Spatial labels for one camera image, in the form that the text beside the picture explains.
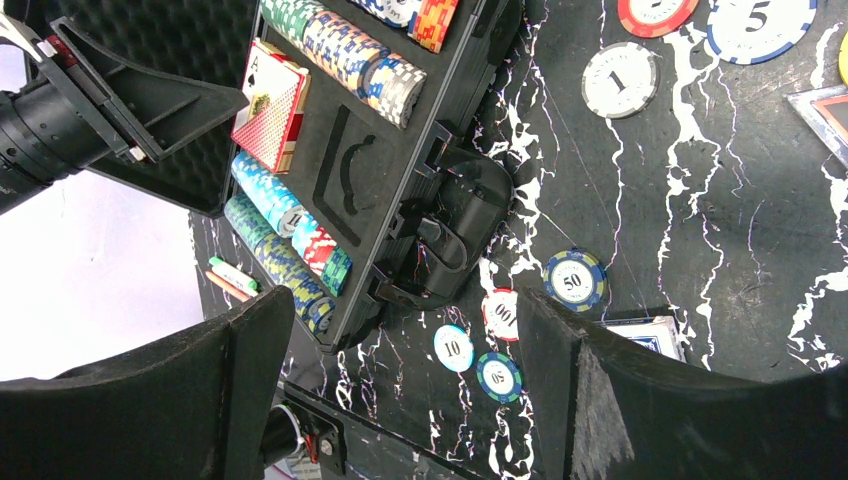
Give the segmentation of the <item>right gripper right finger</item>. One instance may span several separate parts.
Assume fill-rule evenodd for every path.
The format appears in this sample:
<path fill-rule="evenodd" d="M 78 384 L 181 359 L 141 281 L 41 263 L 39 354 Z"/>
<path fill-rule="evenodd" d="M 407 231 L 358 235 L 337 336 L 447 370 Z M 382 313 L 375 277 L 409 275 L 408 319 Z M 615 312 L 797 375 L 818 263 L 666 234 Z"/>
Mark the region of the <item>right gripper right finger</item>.
<path fill-rule="evenodd" d="M 546 294 L 517 302 L 546 479 L 843 479 L 847 370 L 763 383 L 651 351 Z"/>

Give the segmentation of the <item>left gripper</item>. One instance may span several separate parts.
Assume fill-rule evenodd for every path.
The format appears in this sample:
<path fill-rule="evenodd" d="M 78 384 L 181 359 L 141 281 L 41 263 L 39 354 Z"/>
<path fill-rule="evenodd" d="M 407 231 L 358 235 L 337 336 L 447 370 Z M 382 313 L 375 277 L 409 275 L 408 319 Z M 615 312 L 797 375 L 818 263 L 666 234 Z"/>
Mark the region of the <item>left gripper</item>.
<path fill-rule="evenodd" d="M 158 162 L 246 107 L 237 88 L 127 60 L 72 20 L 36 42 L 41 80 L 1 92 L 1 212 L 114 155 Z"/>

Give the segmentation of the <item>blue playing card deck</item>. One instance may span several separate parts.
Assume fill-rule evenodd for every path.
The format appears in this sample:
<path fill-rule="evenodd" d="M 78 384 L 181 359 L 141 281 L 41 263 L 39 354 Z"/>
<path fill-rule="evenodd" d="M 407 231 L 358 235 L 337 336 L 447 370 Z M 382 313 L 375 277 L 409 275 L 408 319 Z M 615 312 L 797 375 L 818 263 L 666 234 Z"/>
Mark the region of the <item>blue playing card deck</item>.
<path fill-rule="evenodd" d="M 686 362 L 683 342 L 672 316 L 605 320 L 601 325 L 658 354 Z"/>

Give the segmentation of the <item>red playing card deck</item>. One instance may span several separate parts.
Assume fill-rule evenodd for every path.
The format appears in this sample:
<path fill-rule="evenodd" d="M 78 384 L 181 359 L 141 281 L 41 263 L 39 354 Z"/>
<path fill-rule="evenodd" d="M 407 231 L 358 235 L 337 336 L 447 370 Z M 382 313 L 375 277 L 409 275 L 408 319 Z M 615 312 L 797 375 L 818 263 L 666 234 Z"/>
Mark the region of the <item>red playing card deck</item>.
<path fill-rule="evenodd" d="M 236 114 L 231 139 L 270 172 L 288 173 L 310 87 L 308 69 L 255 38 L 242 84 L 248 105 Z"/>

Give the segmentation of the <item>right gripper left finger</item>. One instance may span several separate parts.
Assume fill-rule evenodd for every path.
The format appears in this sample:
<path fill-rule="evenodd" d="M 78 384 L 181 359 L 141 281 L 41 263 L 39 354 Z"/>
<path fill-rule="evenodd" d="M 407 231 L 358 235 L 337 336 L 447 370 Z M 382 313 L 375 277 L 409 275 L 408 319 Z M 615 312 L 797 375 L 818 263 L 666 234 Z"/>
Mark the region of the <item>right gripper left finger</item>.
<path fill-rule="evenodd" d="M 296 449 L 272 405 L 295 322 L 271 289 L 49 379 L 1 385 L 5 479 L 259 479 Z"/>

